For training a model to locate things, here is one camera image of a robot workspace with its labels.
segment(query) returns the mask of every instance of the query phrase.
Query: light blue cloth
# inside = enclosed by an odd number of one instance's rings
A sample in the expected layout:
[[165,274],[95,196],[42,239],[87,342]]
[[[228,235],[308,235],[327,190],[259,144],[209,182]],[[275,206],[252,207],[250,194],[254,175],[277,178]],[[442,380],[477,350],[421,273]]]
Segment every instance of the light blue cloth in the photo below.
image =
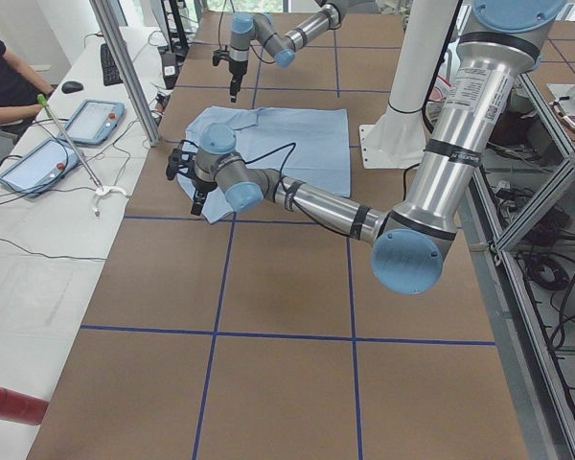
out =
[[[237,151],[245,161],[295,142],[296,149],[284,167],[284,175],[340,196],[350,195],[351,168],[345,109],[209,107],[186,128],[186,139],[198,144],[202,131],[211,123],[223,123],[236,131]],[[282,149],[249,167],[279,170],[288,152],[289,149]],[[195,189],[190,179],[182,175],[177,178],[188,196],[193,197]],[[214,223],[232,212],[221,190],[216,189],[208,195],[202,214]]]

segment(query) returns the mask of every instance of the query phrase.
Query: robotic arm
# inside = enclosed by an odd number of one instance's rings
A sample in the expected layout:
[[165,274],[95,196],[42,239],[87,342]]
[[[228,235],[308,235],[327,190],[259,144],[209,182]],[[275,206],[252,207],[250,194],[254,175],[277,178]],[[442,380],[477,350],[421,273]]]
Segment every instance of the robotic arm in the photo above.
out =
[[249,46],[257,40],[275,59],[280,67],[288,67],[296,57],[296,51],[304,48],[324,32],[340,27],[347,14],[349,0],[315,0],[321,11],[285,35],[277,34],[270,16],[262,13],[237,12],[232,21],[230,50],[215,50],[213,65],[228,61],[232,74],[230,101],[235,103],[241,91],[242,78],[247,73]]
[[372,268],[382,284],[404,294],[424,292],[441,276],[457,232],[454,215],[514,80],[535,67],[563,6],[564,0],[473,0],[473,14],[457,47],[461,64],[451,92],[405,201],[389,212],[274,170],[248,169],[235,151],[234,132],[223,125],[205,130],[189,165],[178,153],[169,170],[186,168],[195,184],[219,185],[237,213],[266,198],[369,242]]

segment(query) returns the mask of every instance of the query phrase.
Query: person's arm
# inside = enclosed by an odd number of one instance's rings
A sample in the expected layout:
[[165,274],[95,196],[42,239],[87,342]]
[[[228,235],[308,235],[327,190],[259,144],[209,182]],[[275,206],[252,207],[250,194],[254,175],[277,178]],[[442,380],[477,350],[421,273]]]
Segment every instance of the person's arm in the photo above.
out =
[[20,107],[0,107],[0,126],[18,122],[24,118],[35,117],[42,109],[42,105],[22,105]]
[[30,65],[28,65],[25,60],[16,55],[14,52],[6,50],[2,58],[10,67],[12,67],[15,72],[19,73],[24,79],[33,84],[34,87],[41,91],[43,94],[48,95],[54,90],[51,84],[43,79],[35,69],[30,67]]

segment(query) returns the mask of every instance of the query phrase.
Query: white desk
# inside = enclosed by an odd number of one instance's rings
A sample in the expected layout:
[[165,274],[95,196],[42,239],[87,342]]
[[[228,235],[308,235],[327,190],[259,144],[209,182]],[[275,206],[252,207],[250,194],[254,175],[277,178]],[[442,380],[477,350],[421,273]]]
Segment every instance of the white desk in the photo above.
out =
[[[163,86],[160,57],[155,45],[161,35],[151,28],[122,30],[146,99],[151,102]],[[116,132],[101,146],[121,135],[136,113],[122,84],[103,86],[99,49],[102,39],[90,37],[81,57],[65,81],[80,81],[84,90],[63,94],[59,89],[50,106],[60,118],[68,118],[84,99],[120,101],[126,116]],[[39,120],[46,118],[44,112]],[[45,125],[53,133],[58,130]],[[48,134],[31,126],[12,154],[24,155]],[[117,144],[131,154],[118,184],[132,193],[143,167],[149,143],[140,124],[135,123]],[[100,149],[84,149],[92,156]],[[109,148],[102,158],[90,161],[93,171],[106,185],[112,185],[127,160],[121,151]],[[7,160],[3,169],[11,160]],[[56,188],[94,188],[84,168],[71,171]],[[8,190],[0,185],[0,195]],[[50,192],[36,199],[21,198],[0,206],[0,238],[49,255],[105,258],[124,215],[127,198],[111,194],[101,199],[98,218],[91,209],[93,190]],[[4,196],[0,202],[15,197]],[[0,242],[0,386],[50,400],[62,366],[68,356],[81,318],[98,281],[103,262],[69,259],[50,260],[30,256]],[[38,428],[0,421],[0,460],[21,460]]]

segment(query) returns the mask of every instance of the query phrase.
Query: green handle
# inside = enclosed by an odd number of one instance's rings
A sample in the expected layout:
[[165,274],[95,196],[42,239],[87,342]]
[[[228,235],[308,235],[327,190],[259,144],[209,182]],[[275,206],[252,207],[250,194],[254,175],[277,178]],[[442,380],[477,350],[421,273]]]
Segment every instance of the green handle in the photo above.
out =
[[44,94],[36,95],[36,100],[39,104],[41,104],[45,108],[45,112],[47,112],[47,116],[51,118],[51,113],[49,112],[49,103],[47,102],[47,98],[45,98]]

